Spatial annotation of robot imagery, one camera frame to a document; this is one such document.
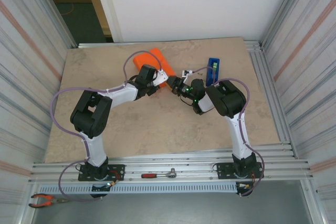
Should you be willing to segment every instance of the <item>white wall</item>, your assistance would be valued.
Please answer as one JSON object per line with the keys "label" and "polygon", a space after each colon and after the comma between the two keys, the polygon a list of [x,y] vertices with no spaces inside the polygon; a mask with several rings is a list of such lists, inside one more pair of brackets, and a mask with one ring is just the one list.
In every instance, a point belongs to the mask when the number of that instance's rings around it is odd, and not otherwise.
{"label": "white wall", "polygon": [[259,40],[282,0],[101,0],[115,42]]}

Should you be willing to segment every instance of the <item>corrugated metal wall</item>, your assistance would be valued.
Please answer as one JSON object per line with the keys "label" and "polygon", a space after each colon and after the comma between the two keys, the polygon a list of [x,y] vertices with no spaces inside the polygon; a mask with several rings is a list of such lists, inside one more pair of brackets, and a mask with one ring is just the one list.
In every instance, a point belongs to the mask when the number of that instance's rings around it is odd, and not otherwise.
{"label": "corrugated metal wall", "polygon": [[336,223],[336,0],[293,0],[266,54],[298,155]]}
{"label": "corrugated metal wall", "polygon": [[12,223],[42,162],[67,44],[41,0],[0,0],[0,223]]}

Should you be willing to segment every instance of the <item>floor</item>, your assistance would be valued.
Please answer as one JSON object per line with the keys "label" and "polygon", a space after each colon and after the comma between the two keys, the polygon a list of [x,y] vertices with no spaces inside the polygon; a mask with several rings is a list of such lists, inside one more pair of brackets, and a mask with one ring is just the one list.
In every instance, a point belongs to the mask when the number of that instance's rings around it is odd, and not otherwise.
{"label": "floor", "polygon": [[249,197],[233,193],[109,195],[38,209],[34,224],[310,224],[300,181],[262,182]]}
{"label": "floor", "polygon": [[72,6],[64,3],[56,6],[77,44],[107,42],[92,4]]}

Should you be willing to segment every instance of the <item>orange foam block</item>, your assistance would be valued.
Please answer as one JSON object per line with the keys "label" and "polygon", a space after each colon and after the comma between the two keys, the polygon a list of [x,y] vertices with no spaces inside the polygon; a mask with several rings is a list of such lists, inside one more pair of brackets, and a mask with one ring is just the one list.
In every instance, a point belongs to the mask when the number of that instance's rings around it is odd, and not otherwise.
{"label": "orange foam block", "polygon": [[[153,48],[152,50],[149,50],[149,52],[154,54],[159,59],[159,61],[161,63],[161,66],[162,66],[162,69],[166,72],[166,74],[168,76],[175,76],[176,75],[174,70],[168,64],[167,60],[163,57],[163,54],[160,52],[160,50],[158,48]],[[144,64],[151,65],[158,70],[160,68],[160,65],[159,65],[158,61],[148,53],[144,53],[144,54],[135,56],[133,58],[133,63],[138,70],[140,70],[141,67]],[[160,87],[164,87],[164,86],[165,86],[165,83],[160,84]]]}

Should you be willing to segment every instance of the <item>orange-handled pliers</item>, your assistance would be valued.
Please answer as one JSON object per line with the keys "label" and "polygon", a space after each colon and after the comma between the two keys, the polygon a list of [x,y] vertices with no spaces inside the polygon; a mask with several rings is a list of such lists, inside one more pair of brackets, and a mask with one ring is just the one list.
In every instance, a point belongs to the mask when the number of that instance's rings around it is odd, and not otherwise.
{"label": "orange-handled pliers", "polygon": [[29,204],[30,207],[32,208],[42,208],[42,207],[49,207],[52,204],[55,203],[65,203],[65,202],[69,202],[68,199],[56,199],[54,198],[53,195],[47,195],[47,194],[34,194],[31,196],[31,198],[45,198],[47,201],[42,203],[42,204]]}

